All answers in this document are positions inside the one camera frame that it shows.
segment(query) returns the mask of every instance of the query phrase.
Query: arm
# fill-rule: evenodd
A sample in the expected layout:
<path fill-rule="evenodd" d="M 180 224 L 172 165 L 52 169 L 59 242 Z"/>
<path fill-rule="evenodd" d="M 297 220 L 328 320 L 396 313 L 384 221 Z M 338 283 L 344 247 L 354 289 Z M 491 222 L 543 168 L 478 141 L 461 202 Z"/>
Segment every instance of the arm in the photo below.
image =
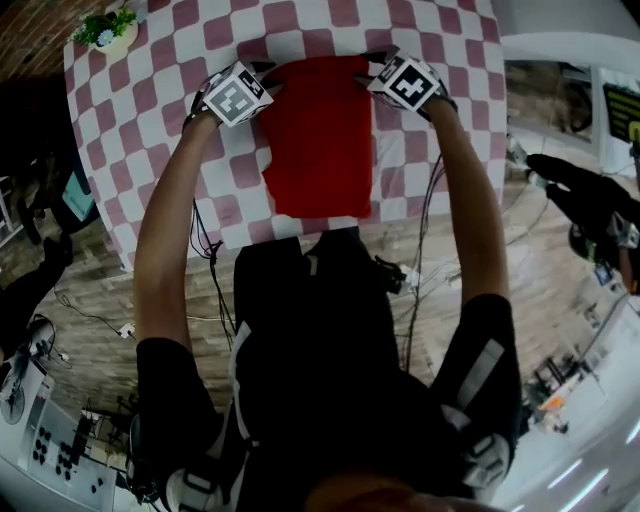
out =
<path fill-rule="evenodd" d="M 187 125 L 142 220 L 133 279 L 140 340 L 168 338 L 191 350 L 184 298 L 191 205 L 214 130 L 216 119 L 209 114 Z"/>
<path fill-rule="evenodd" d="M 483 294 L 509 298 L 507 255 L 495 192 L 454 109 L 429 100 L 447 173 L 453 232 L 462 271 L 462 304 Z"/>

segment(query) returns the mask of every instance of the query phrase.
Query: white flower pot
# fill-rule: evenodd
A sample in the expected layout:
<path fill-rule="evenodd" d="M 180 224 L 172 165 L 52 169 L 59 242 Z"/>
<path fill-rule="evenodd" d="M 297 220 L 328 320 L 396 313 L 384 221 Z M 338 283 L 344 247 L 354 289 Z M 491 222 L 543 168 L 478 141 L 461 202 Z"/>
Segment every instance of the white flower pot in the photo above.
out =
<path fill-rule="evenodd" d="M 121 36 L 115 37 L 113 41 L 105 46 L 92 45 L 96 50 L 105 55 L 124 55 L 127 48 L 133 44 L 138 37 L 138 23 L 133 22 L 129 25 Z"/>

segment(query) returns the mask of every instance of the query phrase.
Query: green leaves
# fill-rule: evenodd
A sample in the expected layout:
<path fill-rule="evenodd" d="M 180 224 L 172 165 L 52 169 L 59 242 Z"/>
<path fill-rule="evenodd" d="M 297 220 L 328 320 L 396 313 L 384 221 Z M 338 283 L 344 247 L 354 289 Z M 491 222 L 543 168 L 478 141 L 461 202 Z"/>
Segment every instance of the green leaves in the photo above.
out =
<path fill-rule="evenodd" d="M 85 45 L 98 44 L 98 38 L 105 30 L 110 30 L 115 37 L 118 37 L 135 21 L 135 13 L 126 7 L 116 12 L 87 16 L 71 38 Z"/>

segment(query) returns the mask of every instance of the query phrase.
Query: desk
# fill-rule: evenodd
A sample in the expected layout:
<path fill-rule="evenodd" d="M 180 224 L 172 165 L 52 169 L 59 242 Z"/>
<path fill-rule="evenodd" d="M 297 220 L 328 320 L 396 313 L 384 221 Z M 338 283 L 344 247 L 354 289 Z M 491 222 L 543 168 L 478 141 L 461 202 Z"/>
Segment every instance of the desk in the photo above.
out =
<path fill-rule="evenodd" d="M 283 64 L 390 43 L 436 67 L 501 197 L 506 95 L 490 0 L 149 0 L 149 15 L 126 57 L 115 60 L 69 43 L 64 62 L 71 121 L 124 268 L 133 268 L 145 207 L 208 75 L 243 56 Z M 233 249 L 419 216 L 439 155 L 435 132 L 418 115 L 377 103 L 372 116 L 376 158 L 369 219 L 275 215 L 261 176 L 270 149 L 256 123 L 222 127 L 208 147 L 196 190 L 211 239 Z M 449 211 L 444 181 L 433 214 Z"/>

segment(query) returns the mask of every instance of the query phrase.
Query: black device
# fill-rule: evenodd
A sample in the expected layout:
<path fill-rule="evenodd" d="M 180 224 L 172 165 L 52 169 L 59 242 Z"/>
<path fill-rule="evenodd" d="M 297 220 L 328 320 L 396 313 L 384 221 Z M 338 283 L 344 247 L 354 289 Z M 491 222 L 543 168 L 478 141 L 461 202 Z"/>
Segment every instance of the black device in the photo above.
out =
<path fill-rule="evenodd" d="M 634 142 L 640 137 L 640 94 L 613 84 L 604 84 L 603 90 L 611 135 Z"/>

